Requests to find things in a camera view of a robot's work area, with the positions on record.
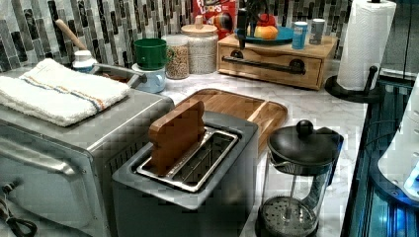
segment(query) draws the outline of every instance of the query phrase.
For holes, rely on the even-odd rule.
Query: marble countertop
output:
[[[28,69],[24,68],[2,75],[19,76],[26,70]],[[330,71],[326,75],[335,75],[335,72]],[[286,106],[289,112],[284,126],[296,125],[301,119],[309,119],[314,128],[327,126],[344,136],[345,141],[337,163],[333,184],[327,188],[323,200],[317,231],[317,236],[321,237],[339,236],[351,189],[367,105],[342,101],[332,97],[324,89],[320,91],[302,90],[268,82],[231,77],[217,72],[208,75],[191,75],[183,80],[168,79],[165,90],[160,94],[172,98],[174,103],[178,104],[188,96],[206,88],[216,88],[280,103]],[[257,208],[261,203],[266,157],[266,150],[259,158],[255,157],[259,164],[257,200],[240,237],[255,236],[254,221],[257,216]],[[0,223],[0,233],[4,233],[2,225],[3,223]]]

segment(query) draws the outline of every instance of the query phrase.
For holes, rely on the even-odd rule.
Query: wooden cutting board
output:
[[[269,135],[281,127],[287,116],[285,106],[262,99],[247,97],[217,89],[203,89],[180,102],[190,104],[192,101],[202,101],[206,111],[228,114],[240,119],[247,119],[259,125],[259,155],[267,146]]]
[[[153,150],[147,166],[153,166],[156,175],[166,175],[191,146],[202,140],[206,131],[203,114],[204,103],[190,100],[151,125],[148,136]]]

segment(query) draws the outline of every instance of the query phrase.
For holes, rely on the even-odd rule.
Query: soda can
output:
[[[293,28],[293,49],[303,49],[305,44],[305,35],[307,33],[307,22],[296,22]]]
[[[311,22],[310,44],[321,44],[321,37],[323,36],[324,20],[313,19]]]

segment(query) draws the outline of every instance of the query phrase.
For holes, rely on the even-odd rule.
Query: white towel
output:
[[[90,117],[123,99],[129,86],[70,70],[47,58],[19,78],[0,77],[0,103],[60,126]]]

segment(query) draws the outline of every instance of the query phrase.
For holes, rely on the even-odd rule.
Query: drawer handle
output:
[[[290,62],[290,66],[283,66],[274,63],[266,63],[266,62],[258,62],[258,61],[251,61],[246,60],[244,58],[239,58],[236,56],[223,56],[222,61],[234,63],[234,64],[241,64],[253,67],[260,67],[269,70],[275,71],[284,71],[290,74],[305,74],[304,62],[300,59],[293,59]]]

